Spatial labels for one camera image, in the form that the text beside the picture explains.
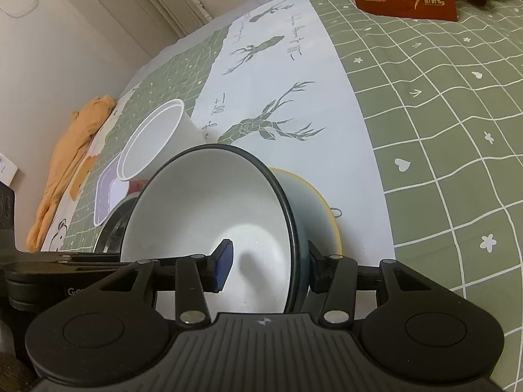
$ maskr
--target yellow cloth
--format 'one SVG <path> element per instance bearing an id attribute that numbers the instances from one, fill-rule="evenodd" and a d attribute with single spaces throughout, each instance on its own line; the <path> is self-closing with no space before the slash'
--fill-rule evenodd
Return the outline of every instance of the yellow cloth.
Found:
<path id="1" fill-rule="evenodd" d="M 95 166 L 96 159 L 98 159 L 98 155 L 87 156 L 82 163 L 82 166 L 78 168 L 78 174 L 76 174 L 73 184 L 71 184 L 71 188 L 69 188 L 69 196 L 71 196 L 72 200 L 75 201 L 80 194 L 80 188 Z"/>
<path id="2" fill-rule="evenodd" d="M 35 224 L 25 240 L 30 252 L 38 252 L 41 249 L 65 189 L 87 154 L 93 135 L 101 128 L 115 106 L 116 101 L 106 95 L 92 99 L 80 112 L 73 113 L 73 122 L 54 147 L 42 202 L 36 212 Z"/>

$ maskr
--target green checkered tablecloth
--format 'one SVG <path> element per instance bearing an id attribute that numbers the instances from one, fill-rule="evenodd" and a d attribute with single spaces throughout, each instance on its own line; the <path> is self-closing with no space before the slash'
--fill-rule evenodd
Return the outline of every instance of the green checkered tablecloth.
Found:
<path id="1" fill-rule="evenodd" d="M 523 1 L 458 1 L 459 22 L 310 0 L 356 93 L 396 258 L 494 315 L 506 390 L 521 364 Z"/>

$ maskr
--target white bowl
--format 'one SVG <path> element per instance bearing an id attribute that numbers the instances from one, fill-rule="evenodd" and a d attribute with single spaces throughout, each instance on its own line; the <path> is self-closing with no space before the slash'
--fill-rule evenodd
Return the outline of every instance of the white bowl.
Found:
<path id="1" fill-rule="evenodd" d="M 338 224 L 329 205 L 310 183 L 279 168 L 270 168 L 310 240 L 323 255 L 342 254 Z"/>
<path id="2" fill-rule="evenodd" d="M 178 153 L 205 143 L 184 109 L 184 102 L 174 99 L 144 119 L 118 160 L 117 175 L 121 181 L 148 180 Z"/>
<path id="3" fill-rule="evenodd" d="M 295 309 L 306 240 L 300 248 L 289 202 L 269 169 L 237 147 L 199 146 L 164 165 L 131 214 L 121 260 L 209 255 L 223 239 L 233 242 L 234 262 L 223 291 L 206 294 L 211 317 Z M 160 292 L 156 309 L 174 318 L 174 292 Z"/>

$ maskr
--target dark bowl rim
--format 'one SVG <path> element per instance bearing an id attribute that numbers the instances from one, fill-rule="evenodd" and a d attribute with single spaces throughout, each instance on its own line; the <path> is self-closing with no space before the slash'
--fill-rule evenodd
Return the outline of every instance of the dark bowl rim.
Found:
<path id="1" fill-rule="evenodd" d="M 256 156 L 253 154 L 247 152 L 244 149 L 241 149 L 240 147 L 231 146 L 228 144 L 202 144 L 199 146 L 191 147 L 187 150 L 184 150 L 181 153 L 178 153 L 176 156 L 171 158 L 168 162 L 164 163 L 164 165 L 161 166 L 161 168 L 154 173 L 154 175 L 148 180 L 147 184 L 143 188 L 143 190 L 140 192 L 139 196 L 135 199 L 133 207 L 131 209 L 131 215 L 129 217 L 129 221 L 134 213 L 134 209 L 136 208 L 136 205 L 138 204 L 138 201 L 142 197 L 143 193 L 147 190 L 147 187 L 153 182 L 153 180 L 156 178 L 156 176 L 163 171 L 165 167 L 167 167 L 169 164 L 174 162 L 176 159 L 181 158 L 182 156 L 185 156 L 192 152 L 197 152 L 198 150 L 205 150 L 205 149 L 218 149 L 218 150 L 225 150 L 227 152 L 235 153 L 244 159 L 248 160 L 250 163 L 252 163 L 258 171 L 262 173 L 262 175 L 265 177 L 265 179 L 268 181 L 270 186 L 272 187 L 274 193 L 276 194 L 276 198 L 278 199 L 281 210 L 283 211 L 283 216 L 285 218 L 285 222 L 287 225 L 287 232 L 289 233 L 289 247 L 290 247 L 290 253 L 291 253 L 291 273 L 290 273 L 290 281 L 289 281 L 289 291 L 287 293 L 287 300 L 285 302 L 285 307 L 283 309 L 284 313 L 291 313 L 295 310 L 296 306 L 296 299 L 299 292 L 299 285 L 300 285 L 300 275 L 301 275 L 301 258 L 300 258 L 300 248 L 299 248 L 299 240 L 297 235 L 297 228 L 296 228 L 296 221 L 294 214 L 292 213 L 291 205 L 289 203 L 289 200 L 287 199 L 287 196 L 285 195 L 285 192 L 283 191 L 283 188 L 281 187 L 280 183 L 276 179 L 276 177 L 273 175 L 273 173 L 270 171 L 270 169 L 262 162 L 260 161 Z M 122 250 L 125 240 L 125 232 L 124 232 L 124 238 L 122 240 Z"/>

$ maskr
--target white plastic cup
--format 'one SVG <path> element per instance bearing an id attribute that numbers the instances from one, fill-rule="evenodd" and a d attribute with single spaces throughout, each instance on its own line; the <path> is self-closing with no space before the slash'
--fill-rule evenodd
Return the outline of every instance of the white plastic cup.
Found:
<path id="1" fill-rule="evenodd" d="M 180 99 L 170 100 L 144 119 L 120 155 L 121 181 L 149 180 L 166 162 L 191 147 L 205 144 Z"/>

